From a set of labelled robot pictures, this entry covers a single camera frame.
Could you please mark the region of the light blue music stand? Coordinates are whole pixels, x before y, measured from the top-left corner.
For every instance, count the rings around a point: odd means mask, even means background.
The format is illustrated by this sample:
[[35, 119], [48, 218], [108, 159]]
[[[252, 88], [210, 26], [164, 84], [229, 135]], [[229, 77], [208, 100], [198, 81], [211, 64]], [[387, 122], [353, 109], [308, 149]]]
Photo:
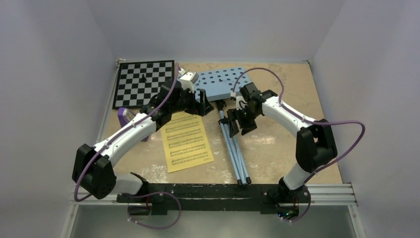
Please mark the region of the light blue music stand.
[[218, 124], [238, 185], [249, 185], [252, 180], [239, 143], [239, 135], [237, 134], [233, 138], [229, 137], [227, 110], [236, 109], [235, 101], [230, 99], [230, 92], [240, 94], [239, 90], [242, 86], [252, 82], [244, 71], [242, 66], [201, 71], [198, 73], [199, 78], [194, 85], [195, 89], [205, 89], [208, 101], [215, 103], [215, 110], [219, 114]]

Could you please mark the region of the yellow sheet music page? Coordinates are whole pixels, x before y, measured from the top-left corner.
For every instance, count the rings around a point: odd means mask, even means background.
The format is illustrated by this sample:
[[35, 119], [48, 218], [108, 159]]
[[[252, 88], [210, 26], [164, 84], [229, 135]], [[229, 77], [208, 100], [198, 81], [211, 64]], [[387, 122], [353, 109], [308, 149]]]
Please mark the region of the yellow sheet music page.
[[214, 161], [202, 118], [185, 112], [172, 115], [160, 130], [168, 172]]

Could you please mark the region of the black white chessboard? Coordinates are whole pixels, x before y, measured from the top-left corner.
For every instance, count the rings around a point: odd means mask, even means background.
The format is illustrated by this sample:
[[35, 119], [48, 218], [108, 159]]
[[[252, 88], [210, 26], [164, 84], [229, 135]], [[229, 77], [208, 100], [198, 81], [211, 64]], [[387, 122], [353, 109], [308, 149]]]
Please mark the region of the black white chessboard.
[[[174, 60], [123, 62], [118, 67], [112, 108], [139, 109], [149, 103], [160, 86], [173, 78]], [[141, 82], [144, 75], [147, 82]]]

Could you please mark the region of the purple metronome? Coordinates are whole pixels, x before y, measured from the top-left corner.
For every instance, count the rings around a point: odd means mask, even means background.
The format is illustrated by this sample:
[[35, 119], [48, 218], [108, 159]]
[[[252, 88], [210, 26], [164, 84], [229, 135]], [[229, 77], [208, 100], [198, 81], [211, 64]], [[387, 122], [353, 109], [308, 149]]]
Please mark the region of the purple metronome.
[[115, 143], [128, 145], [137, 144], [156, 130], [155, 123], [145, 113], [134, 113], [122, 108], [118, 110], [121, 129], [115, 134]]

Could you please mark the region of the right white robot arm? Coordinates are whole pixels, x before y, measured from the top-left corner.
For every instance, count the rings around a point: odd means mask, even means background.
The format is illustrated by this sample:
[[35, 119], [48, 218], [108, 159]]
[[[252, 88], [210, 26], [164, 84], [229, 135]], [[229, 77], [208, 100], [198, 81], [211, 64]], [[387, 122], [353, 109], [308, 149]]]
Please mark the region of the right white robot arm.
[[238, 133], [245, 135], [257, 129], [255, 119], [266, 116], [287, 129], [296, 139], [296, 163], [280, 179], [278, 188], [279, 198], [289, 202], [297, 196], [297, 190], [316, 169], [337, 157], [331, 125], [325, 119], [306, 118], [299, 111], [290, 109], [275, 92], [262, 92], [253, 83], [242, 87], [240, 94], [245, 106], [227, 111], [230, 137]]

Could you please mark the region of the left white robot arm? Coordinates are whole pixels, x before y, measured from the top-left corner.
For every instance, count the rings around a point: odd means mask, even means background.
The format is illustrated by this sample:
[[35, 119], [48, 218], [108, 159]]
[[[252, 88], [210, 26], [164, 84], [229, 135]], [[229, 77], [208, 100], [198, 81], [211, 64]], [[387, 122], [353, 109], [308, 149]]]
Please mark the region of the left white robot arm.
[[79, 198], [79, 188], [85, 189], [90, 196], [103, 199], [111, 193], [128, 194], [136, 203], [146, 200], [147, 181], [137, 173], [117, 175], [114, 166], [135, 145], [154, 134], [171, 121], [172, 115], [185, 112], [191, 115], [205, 116], [214, 108], [207, 99], [204, 89], [199, 89], [200, 99], [196, 100], [196, 91], [183, 87], [178, 80], [171, 80], [161, 85], [159, 92], [148, 104], [141, 107], [132, 120], [112, 136], [93, 146], [81, 145], [76, 152], [72, 179], [75, 181], [74, 200]]

